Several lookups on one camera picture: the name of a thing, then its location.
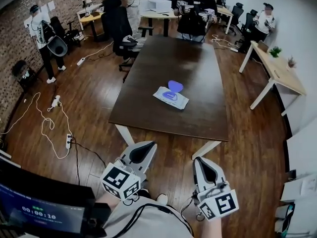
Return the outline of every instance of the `potted plant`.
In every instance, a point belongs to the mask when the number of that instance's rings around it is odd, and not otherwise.
[[[278,54],[282,52],[282,49],[278,46],[275,46],[273,49],[269,51],[273,58],[278,58]]]
[[[288,59],[287,63],[290,68],[296,68],[296,62],[293,56],[291,56],[291,58]]]

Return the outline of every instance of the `wooden floor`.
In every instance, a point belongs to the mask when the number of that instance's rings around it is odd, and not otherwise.
[[[176,23],[170,24],[170,36],[176,34]],[[162,24],[162,21],[154,20],[155,34],[162,34]],[[209,42],[211,34],[233,40],[232,33],[225,36],[223,29],[216,26],[210,30],[206,42]],[[115,126],[107,122],[125,75],[118,70],[122,58],[112,54],[96,61],[87,60],[80,67],[76,65],[80,58],[105,45],[93,43],[90,38],[82,48],[67,56],[67,70],[56,70],[56,94],[61,96],[60,101],[70,118],[70,128],[77,142],[98,152],[108,163],[113,162],[126,147]],[[286,128],[281,110],[276,96],[269,92],[251,111],[251,103],[267,84],[266,73],[260,64],[249,61],[243,74],[240,74],[238,70],[244,55],[223,50],[217,44],[214,47],[225,90],[229,142],[220,144],[205,157],[223,168],[231,188],[236,189],[240,206],[238,212],[222,219],[223,237],[273,237],[274,213],[286,179],[282,147]],[[111,52],[112,47],[109,47],[103,53],[107,55]],[[40,77],[47,79],[45,70]],[[54,85],[38,81],[31,90],[32,94],[41,92],[39,109],[55,122],[53,131],[46,123],[44,133],[48,134],[62,157],[66,154],[66,118],[61,108],[55,108],[50,113],[46,111],[51,105]],[[26,110],[32,96],[27,94],[25,98],[26,102],[21,102],[12,123]],[[42,117],[32,105],[6,137],[8,153],[23,169],[52,179],[78,183],[75,147],[72,146],[67,158],[57,159],[50,143],[41,135],[41,123]],[[206,141],[140,129],[130,131],[135,142],[157,142],[158,150],[147,173],[150,193],[153,198],[160,193],[167,194],[168,203],[180,210],[195,189],[191,156]],[[78,147],[78,155],[81,184],[91,186],[96,196],[102,195],[104,191],[98,178],[104,170],[101,161],[81,147]],[[193,225],[195,237],[199,237],[201,223],[195,221],[196,213],[197,209],[191,205],[185,216]]]

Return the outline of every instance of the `white sneaker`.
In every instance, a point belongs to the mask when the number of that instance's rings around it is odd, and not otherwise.
[[[62,68],[59,68],[59,67],[58,67],[58,70],[66,70],[66,67],[63,65]]]
[[[46,80],[48,84],[54,83],[56,81],[56,78],[52,77],[51,79]]]
[[[168,197],[165,194],[161,194],[157,198],[157,203],[160,203],[161,205],[167,205]]]

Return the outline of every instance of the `man in black shirt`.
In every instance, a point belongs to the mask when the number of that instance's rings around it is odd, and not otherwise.
[[[194,8],[181,11],[177,7],[177,1],[187,2],[188,5],[193,5]],[[204,12],[205,9],[214,10],[214,17],[212,19],[214,23],[217,23],[217,5],[215,0],[175,0],[173,9],[175,16],[182,16],[177,28],[179,32],[177,37],[180,39],[203,42],[206,35],[207,23],[199,16],[199,13]]]

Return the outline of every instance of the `digital timestamp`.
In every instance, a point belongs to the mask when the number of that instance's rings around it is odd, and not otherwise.
[[[38,215],[40,217],[44,217],[44,218],[49,218],[49,219],[53,219],[55,220],[56,219],[56,216],[55,215],[51,215],[51,214],[45,214],[43,212],[41,212],[41,210],[43,211],[42,208],[38,208],[38,207],[34,207],[36,208],[38,211],[35,211],[33,209],[30,209],[30,208],[27,208],[27,207],[24,207],[22,206],[22,210],[25,211],[25,212],[28,212],[28,213],[31,213],[31,214],[35,214],[35,215]]]

